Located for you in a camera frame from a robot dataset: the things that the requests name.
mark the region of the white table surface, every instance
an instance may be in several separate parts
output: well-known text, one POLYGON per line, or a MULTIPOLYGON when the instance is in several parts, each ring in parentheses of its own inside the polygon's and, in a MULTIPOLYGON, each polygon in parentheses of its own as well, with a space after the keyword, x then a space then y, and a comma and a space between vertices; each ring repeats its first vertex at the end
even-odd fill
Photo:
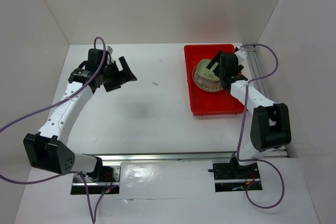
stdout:
MULTIPOLYGON (((138 81, 88 102, 70 135, 68 146, 82 153, 154 153, 234 151, 241 115, 192 116, 184 63, 184 44, 111 45, 114 58, 125 56, 138 81)), ((73 69, 91 46, 70 46, 55 101, 73 69)), ((245 68, 244 74, 250 78, 245 68)), ((249 117, 246 137, 249 136, 249 117)), ((286 194, 272 210, 253 207, 244 192, 216 193, 211 162, 123 163, 120 194, 106 195, 97 224, 257 223, 317 224, 300 166, 293 158, 270 159, 282 172, 286 194)), ((259 164, 263 190, 251 191, 262 205, 276 202, 280 179, 259 164)), ((28 181, 51 173, 32 168, 28 181)), ((15 224, 91 223, 86 196, 70 195, 72 175, 26 186, 15 224)), ((95 204, 98 195, 91 196, 95 204)))
MULTIPOLYGON (((272 158, 281 171, 286 192, 282 203, 270 210, 257 209, 245 192, 216 193, 211 162, 123 164, 119 195, 105 195, 97 224, 318 224, 298 161, 272 158)), ((251 191, 258 204, 271 205, 281 194, 277 173, 260 163, 263 190, 251 191)), ((32 169, 28 180, 51 174, 32 169)), ((70 195, 72 175, 26 186, 15 224, 90 224, 85 195, 70 195)), ((99 195, 91 196, 95 204, 99 195)))
MULTIPOLYGON (((87 154, 235 151, 241 115, 192 115, 185 45, 110 45, 113 58, 125 56, 138 81, 109 93, 100 88, 71 131, 70 149, 87 154)), ((87 59, 92 47, 70 46, 54 102, 60 100, 70 73, 87 59)), ((246 62, 243 74, 251 76, 246 62)), ((248 114, 245 140, 250 125, 248 114)))

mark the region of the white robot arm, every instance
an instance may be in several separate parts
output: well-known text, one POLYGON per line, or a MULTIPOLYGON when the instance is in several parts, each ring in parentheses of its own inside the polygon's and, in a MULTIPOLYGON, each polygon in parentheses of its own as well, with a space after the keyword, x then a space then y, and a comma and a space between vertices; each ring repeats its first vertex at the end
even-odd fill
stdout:
POLYGON ((24 146, 32 167, 65 175, 70 172, 86 172, 91 178, 98 178, 103 174, 102 160, 95 156, 77 154, 66 145, 73 125, 85 104, 92 98, 94 92, 104 85, 107 92, 118 89, 128 81, 135 81, 124 57, 119 61, 122 70, 111 58, 112 49, 107 47, 110 56, 109 63, 105 59, 97 76, 76 96, 69 96, 79 90, 93 73, 98 69, 102 60, 103 50, 90 49, 88 60, 75 69, 70 77, 63 99, 68 99, 56 107, 47 122, 36 134, 27 134, 24 146))
MULTIPOLYGON (((214 74, 221 80, 221 86, 242 104, 245 103, 247 78, 240 74, 246 59, 246 52, 236 48, 235 53, 219 52, 208 64, 210 69, 218 62, 214 74)), ((241 148, 237 166, 249 166, 266 153, 280 148, 291 141, 288 108, 267 99, 254 87, 249 87, 247 110, 253 114, 250 141, 241 148)))

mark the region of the plastic tray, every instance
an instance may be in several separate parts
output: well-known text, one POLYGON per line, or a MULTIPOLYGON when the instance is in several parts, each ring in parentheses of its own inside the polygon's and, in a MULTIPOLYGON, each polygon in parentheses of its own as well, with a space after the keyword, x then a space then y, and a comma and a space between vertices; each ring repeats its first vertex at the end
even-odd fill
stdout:
POLYGON ((193 115, 240 114, 244 106, 226 90, 210 93, 200 89, 192 78, 194 68, 202 59, 213 59, 218 51, 234 52, 231 44, 187 45, 184 47, 190 107, 193 115))

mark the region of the purple cable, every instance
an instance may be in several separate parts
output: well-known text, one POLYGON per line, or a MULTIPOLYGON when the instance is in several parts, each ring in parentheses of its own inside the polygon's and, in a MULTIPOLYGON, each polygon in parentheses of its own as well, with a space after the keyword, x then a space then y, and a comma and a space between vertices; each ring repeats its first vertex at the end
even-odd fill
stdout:
MULTIPOLYGON (((103 196, 105 195, 105 190, 102 192, 102 194, 100 195, 96 206, 95 206, 95 212, 92 212, 92 206, 91 206, 91 202, 90 202, 90 194, 89 194, 89 188, 88 188, 88 184, 85 181, 85 176, 82 173, 78 173, 78 175, 82 178, 83 182, 84 182, 84 187, 85 187, 85 192, 86 192, 86 198, 88 200, 88 205, 89 205, 89 211, 90 211, 90 216, 91 216, 91 220, 92 223, 95 224, 96 223, 96 217, 97 217, 97 209, 98 209, 98 205, 99 202, 101 201, 101 199, 103 198, 103 196)), ((111 190, 113 188, 115 188, 117 186, 111 186, 109 187, 107 190, 111 190)))
MULTIPOLYGON (((106 45, 105 45, 105 41, 101 38, 101 37, 96 37, 94 39, 94 42, 93 42, 93 45, 94 45, 94 48, 96 48, 96 43, 97 43, 97 40, 100 39, 102 44, 103 44, 103 57, 101 59, 101 62, 99 64, 99 67, 97 68, 97 70, 94 72, 94 74, 92 75, 92 77, 82 86, 80 87, 80 89, 78 89, 76 92, 74 92, 72 95, 70 95, 69 97, 66 97, 65 99, 55 103, 55 104, 52 104, 50 106, 47 106, 43 109, 39 109, 39 110, 36 110, 34 112, 31 112, 29 114, 26 114, 18 119, 15 119, 14 121, 6 124, 5 126, 3 126, 1 129, 0 129, 0 133, 2 133, 5 129, 7 129, 8 127, 12 126, 13 124, 23 120, 23 119, 26 119, 32 115, 36 115, 40 112, 43 112, 43 111, 46 111, 46 110, 50 110, 54 107, 57 107, 63 103, 65 103, 66 101, 68 101, 69 99, 75 97, 79 92, 81 92, 85 87, 87 87, 90 82, 97 76, 98 72, 100 71, 101 67, 103 66, 103 63, 104 63, 104 60, 105 60, 105 54, 106 54, 106 45)), ((21 182, 21 181, 15 181, 15 180, 12 180, 12 179, 9 179, 9 178, 6 178, 4 177, 3 175, 0 174, 0 179, 3 179, 4 181, 7 181, 9 183, 13 183, 13 184, 17 184, 17 185, 32 185, 32 184, 38 184, 38 183, 42 183, 42 182, 45 182, 45 181, 48 181, 48 180, 51 180, 51 179, 54 179, 54 178, 58 178, 60 177, 61 175, 56 175, 56 176, 53 176, 53 177, 49 177, 49 178, 45 178, 45 179, 41 179, 41 180, 37 180, 37 181, 30 181, 30 182, 21 182)))
POLYGON ((239 153, 240 153, 241 143, 242 143, 242 141, 243 141, 243 133, 244 133, 245 120, 246 120, 246 113, 247 113, 248 86, 249 86, 249 84, 250 84, 251 82, 253 82, 253 81, 261 80, 261 79, 264 79, 264 78, 267 78, 267 77, 270 77, 271 75, 273 75, 273 74, 278 70, 278 67, 279 67, 279 60, 278 60, 278 57, 277 57, 276 53, 275 53, 270 47, 268 47, 268 46, 266 46, 266 45, 264 45, 264 44, 256 43, 256 44, 245 44, 245 45, 242 45, 242 47, 249 47, 249 46, 261 46, 261 47, 265 47, 265 48, 267 48, 267 49, 273 54, 273 56, 274 56, 274 58, 275 58, 276 66, 275 66, 275 69, 274 69, 271 73, 269 73, 269 74, 267 74, 267 75, 265 75, 265 76, 262 76, 262 77, 258 77, 258 78, 251 79, 251 80, 248 81, 248 85, 246 85, 246 94, 245 94, 245 101, 244 101, 243 120, 241 121, 241 122, 242 122, 242 123, 241 123, 242 125, 241 125, 241 128, 240 128, 240 135, 239 135, 239 141, 238 141, 238 146, 237 146, 236 157, 237 157, 237 160, 240 161, 240 162, 243 162, 243 161, 246 161, 246 162, 251 162, 251 161, 252 161, 252 162, 257 162, 257 161, 259 161, 259 162, 263 162, 263 163, 269 164, 269 165, 270 165, 271 167, 273 167, 273 168, 275 169, 275 171, 279 174, 279 177, 280 177, 280 179, 281 179, 281 185, 282 185, 282 193, 281 193, 281 197, 280 197, 280 199, 279 199, 275 204, 273 204, 273 205, 271 205, 271 206, 267 206, 267 207, 260 206, 260 205, 258 205, 258 204, 256 204, 256 203, 254 203, 254 202, 250 199, 250 197, 249 197, 249 195, 248 195, 248 190, 249 190, 249 188, 250 188, 254 183, 256 183, 256 182, 249 184, 249 185, 247 186, 246 190, 245 190, 246 197, 247 197, 247 199, 251 202, 252 205, 254 205, 254 206, 258 207, 258 208, 262 208, 262 209, 270 209, 270 208, 273 208, 273 207, 276 207, 277 205, 279 205, 279 204, 282 202, 282 200, 283 200, 283 198, 284 198, 284 195, 285 195, 285 182, 283 181, 283 177, 282 177, 281 172, 280 172, 279 169, 276 168, 272 163, 270 163, 270 162, 268 162, 268 161, 266 161, 266 160, 263 160, 263 159, 256 159, 256 158, 252 158, 252 159, 240 159, 240 158, 239 158, 239 153))

